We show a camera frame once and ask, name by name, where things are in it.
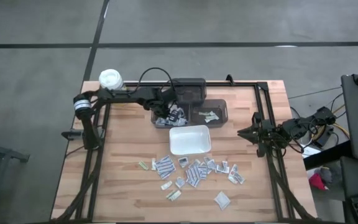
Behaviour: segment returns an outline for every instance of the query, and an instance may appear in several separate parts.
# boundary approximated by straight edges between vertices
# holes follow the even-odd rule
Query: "gray floor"
[[[0,44],[90,43],[102,3],[0,0]],[[109,4],[101,36],[101,42],[199,41],[358,41],[358,0],[118,0]],[[72,122],[71,101],[89,52],[0,49],[0,145],[31,154],[28,164],[11,163],[0,223],[48,220],[67,144],[60,132]],[[222,80],[230,73],[242,80],[284,80],[288,96],[297,96],[337,87],[341,75],[358,73],[358,47],[99,49],[91,80],[106,68],[136,80],[154,66],[174,77]],[[161,79],[157,72],[145,77]],[[290,104],[307,116],[340,92],[294,98]],[[338,123],[347,127],[346,117]],[[323,220],[341,221],[341,189],[313,195]]]

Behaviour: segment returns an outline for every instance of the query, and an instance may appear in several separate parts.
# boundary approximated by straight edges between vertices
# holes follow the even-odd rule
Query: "wooden table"
[[[291,118],[290,105],[283,81],[267,81],[277,124]],[[96,90],[98,82],[84,82],[83,91]],[[251,117],[257,111],[254,89],[251,87],[208,87],[208,99],[224,99],[229,121],[221,128],[211,128],[212,150],[203,155],[190,156],[200,159],[208,156],[216,162],[237,164],[239,173],[246,178],[243,185],[234,185],[225,174],[212,172],[195,189],[186,184],[182,195],[174,202],[165,198],[172,190],[161,190],[167,182],[155,171],[145,171],[139,165],[144,161],[151,167],[152,158],[160,159],[170,154],[169,129],[157,129],[150,122],[150,111],[137,104],[111,105],[106,143],[94,211],[94,222],[252,222],[277,220],[269,170],[266,158],[258,158],[256,147],[237,137],[237,130],[251,125]],[[75,119],[74,128],[81,129]],[[68,152],[81,146],[80,140],[68,145]],[[168,179],[185,178],[176,159],[177,171]],[[66,158],[52,218],[58,217],[78,193],[86,152],[80,150]],[[314,202],[300,154],[287,149],[284,158],[291,191],[307,211],[316,216]],[[231,200],[224,211],[214,201],[223,191]],[[280,196],[283,210],[284,199]],[[84,212],[88,210],[88,198]]]

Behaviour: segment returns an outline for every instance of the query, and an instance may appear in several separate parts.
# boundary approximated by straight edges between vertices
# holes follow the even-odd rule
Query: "white tray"
[[[174,155],[201,154],[211,150],[211,136],[205,125],[171,128],[169,146]]]

